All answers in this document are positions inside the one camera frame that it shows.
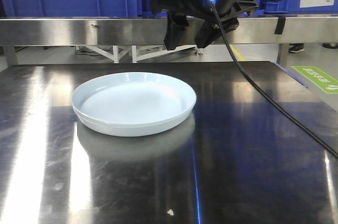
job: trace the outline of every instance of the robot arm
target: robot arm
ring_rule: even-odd
[[[205,20],[195,38],[198,48],[205,48],[220,37],[219,26],[211,11],[210,1],[215,5],[227,32],[238,27],[238,15],[252,14],[258,8],[255,0],[151,0],[154,14],[168,12],[168,28],[164,40],[168,50],[174,50],[179,45],[185,28],[189,26],[186,15]]]

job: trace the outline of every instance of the plate rim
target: plate rim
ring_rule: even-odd
[[[170,118],[167,118],[167,119],[164,119],[164,120],[159,120],[159,121],[155,121],[155,122],[145,122],[145,123],[133,123],[133,124],[128,124],[128,123],[114,123],[114,122],[110,122],[110,121],[106,121],[106,120],[102,120],[102,119],[98,119],[98,118],[94,118],[94,117],[91,117],[85,113],[83,113],[76,105],[74,105],[74,102],[73,102],[73,97],[76,95],[76,91],[78,89],[80,89],[81,87],[83,87],[83,85],[86,85],[86,84],[89,84],[90,82],[92,81],[97,81],[99,80],[100,78],[105,78],[105,77],[112,77],[112,76],[116,76],[116,75],[119,75],[119,74],[153,74],[153,75],[158,75],[158,76],[162,76],[162,77],[168,77],[168,78],[171,78],[175,81],[179,81],[181,83],[183,83],[184,85],[187,86],[187,88],[189,89],[189,91],[193,94],[193,97],[194,97],[194,100],[193,102],[191,103],[191,105],[186,108],[183,112],[181,112],[180,114],[174,116],[174,117],[170,117]],[[72,93],[72,97],[71,97],[71,103],[72,103],[72,107],[73,107],[73,110],[75,111],[75,113],[80,117],[82,117],[82,119],[89,119],[90,122],[92,123],[95,123],[95,124],[98,124],[98,125],[105,125],[105,126],[110,126],[110,127],[114,127],[114,128],[142,128],[142,127],[146,127],[146,126],[156,126],[156,125],[160,125],[160,124],[163,124],[163,123],[167,123],[167,122],[170,122],[172,120],[175,120],[175,119],[178,119],[179,117],[181,116],[184,116],[187,112],[191,112],[192,108],[195,106],[196,104],[196,101],[197,101],[197,95],[196,95],[196,92],[194,91],[194,89],[188,84],[186,83],[185,81],[181,80],[181,79],[178,79],[176,77],[172,77],[172,76],[169,76],[169,75],[166,75],[166,74],[161,74],[161,73],[153,73],[153,72],[139,72],[139,71],[131,71],[131,72],[119,72],[119,73],[111,73],[111,74],[107,74],[107,75],[103,75],[103,76],[100,76],[100,77],[96,77],[96,78],[93,78],[93,79],[90,79],[84,83],[82,83],[81,85],[79,85],[78,87],[76,87],[76,89],[73,91]]]

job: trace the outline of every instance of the metal rail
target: metal rail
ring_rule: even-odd
[[[228,34],[233,44],[336,42],[338,16],[239,18],[237,30]],[[202,20],[189,19],[180,45],[193,45]],[[160,45],[165,18],[5,18],[0,19],[0,46]],[[286,61],[285,47],[279,62]],[[15,59],[7,56],[9,63]]]

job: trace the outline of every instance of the white plate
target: white plate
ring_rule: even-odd
[[[145,136],[184,121],[196,102],[194,90],[176,78],[149,72],[125,72],[85,82],[72,105],[89,128],[114,136]]]

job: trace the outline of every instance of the stainless steel table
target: stainless steel table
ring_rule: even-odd
[[[270,62],[255,81],[338,150],[338,115]],[[177,128],[100,135],[71,108],[109,73],[178,77],[198,95]],[[233,63],[13,66],[0,73],[0,223],[337,223],[338,162]]]

